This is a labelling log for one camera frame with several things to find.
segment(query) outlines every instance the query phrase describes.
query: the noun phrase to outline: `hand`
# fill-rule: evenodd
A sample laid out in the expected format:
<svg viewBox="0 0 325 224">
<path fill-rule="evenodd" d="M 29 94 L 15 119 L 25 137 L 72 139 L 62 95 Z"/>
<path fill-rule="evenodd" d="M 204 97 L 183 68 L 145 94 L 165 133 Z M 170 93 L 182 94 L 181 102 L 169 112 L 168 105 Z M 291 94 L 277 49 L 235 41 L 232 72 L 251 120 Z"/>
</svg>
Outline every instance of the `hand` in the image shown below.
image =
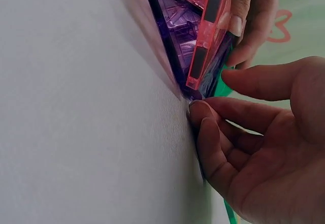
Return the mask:
<svg viewBox="0 0 325 224">
<path fill-rule="evenodd" d="M 250 65 L 271 32 L 277 9 L 278 0 L 232 0 L 229 31 L 242 40 L 230 55 L 228 66 L 244 69 Z"/>
<path fill-rule="evenodd" d="M 324 223 L 325 59 L 225 71 L 223 79 L 256 99 L 290 99 L 291 110 L 232 98 L 193 102 L 207 180 L 252 223 Z"/>
</svg>

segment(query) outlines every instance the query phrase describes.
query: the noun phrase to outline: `fingernail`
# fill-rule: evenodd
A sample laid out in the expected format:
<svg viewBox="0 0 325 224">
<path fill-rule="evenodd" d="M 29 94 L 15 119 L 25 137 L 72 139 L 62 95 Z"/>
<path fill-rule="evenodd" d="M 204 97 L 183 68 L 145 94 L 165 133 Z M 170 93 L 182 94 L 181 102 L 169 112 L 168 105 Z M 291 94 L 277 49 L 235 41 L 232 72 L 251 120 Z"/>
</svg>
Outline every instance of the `fingernail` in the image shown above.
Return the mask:
<svg viewBox="0 0 325 224">
<path fill-rule="evenodd" d="M 229 31 L 235 35 L 240 37 L 243 31 L 243 20 L 239 16 L 232 16 L 230 20 Z"/>
<path fill-rule="evenodd" d="M 192 105 L 194 105 L 194 104 L 197 103 L 197 102 L 199 102 L 199 100 L 192 101 L 192 102 L 188 105 L 188 107 L 190 108 Z"/>
<path fill-rule="evenodd" d="M 218 21 L 217 28 L 227 29 L 229 20 L 230 20 L 230 13 L 229 12 L 224 13 Z"/>
</svg>

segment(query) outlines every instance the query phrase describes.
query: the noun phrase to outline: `white wall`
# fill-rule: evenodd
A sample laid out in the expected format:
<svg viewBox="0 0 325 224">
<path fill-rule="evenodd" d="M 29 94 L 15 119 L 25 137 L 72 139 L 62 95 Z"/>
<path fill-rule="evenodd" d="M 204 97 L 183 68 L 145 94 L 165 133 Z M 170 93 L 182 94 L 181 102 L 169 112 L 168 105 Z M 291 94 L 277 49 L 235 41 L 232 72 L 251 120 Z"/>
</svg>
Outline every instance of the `white wall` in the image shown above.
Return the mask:
<svg viewBox="0 0 325 224">
<path fill-rule="evenodd" d="M 227 222 L 125 0 L 0 0 L 0 17 L 0 223 Z"/>
</svg>

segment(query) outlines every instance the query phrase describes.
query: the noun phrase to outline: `red heart drawing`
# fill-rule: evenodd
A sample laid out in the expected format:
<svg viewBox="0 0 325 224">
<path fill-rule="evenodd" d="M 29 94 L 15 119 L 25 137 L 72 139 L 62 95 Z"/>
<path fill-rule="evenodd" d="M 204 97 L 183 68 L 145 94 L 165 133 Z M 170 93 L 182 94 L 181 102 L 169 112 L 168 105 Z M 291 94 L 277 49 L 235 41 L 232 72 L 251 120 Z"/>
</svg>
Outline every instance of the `red heart drawing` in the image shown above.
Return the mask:
<svg viewBox="0 0 325 224">
<path fill-rule="evenodd" d="M 275 26 L 281 30 L 281 32 L 283 33 L 284 37 L 283 38 L 272 38 L 272 37 L 268 37 L 267 41 L 273 42 L 273 43 L 286 43 L 289 42 L 291 39 L 291 35 L 289 33 L 289 31 L 286 29 L 286 27 L 284 26 L 289 20 L 290 18 L 292 18 L 293 14 L 291 11 L 288 10 L 279 10 L 276 14 L 276 20 L 278 19 L 278 21 L 275 21 Z"/>
</svg>

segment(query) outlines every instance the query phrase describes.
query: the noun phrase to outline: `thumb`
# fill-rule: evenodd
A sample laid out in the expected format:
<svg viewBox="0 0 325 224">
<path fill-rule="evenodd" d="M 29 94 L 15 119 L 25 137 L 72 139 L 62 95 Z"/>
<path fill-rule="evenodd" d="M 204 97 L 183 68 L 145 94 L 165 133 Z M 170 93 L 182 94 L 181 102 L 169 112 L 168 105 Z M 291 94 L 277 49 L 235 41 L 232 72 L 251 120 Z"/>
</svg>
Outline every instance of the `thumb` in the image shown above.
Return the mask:
<svg viewBox="0 0 325 224">
<path fill-rule="evenodd" d="M 229 31 L 240 37 L 244 27 L 251 0 L 232 0 Z"/>
</svg>

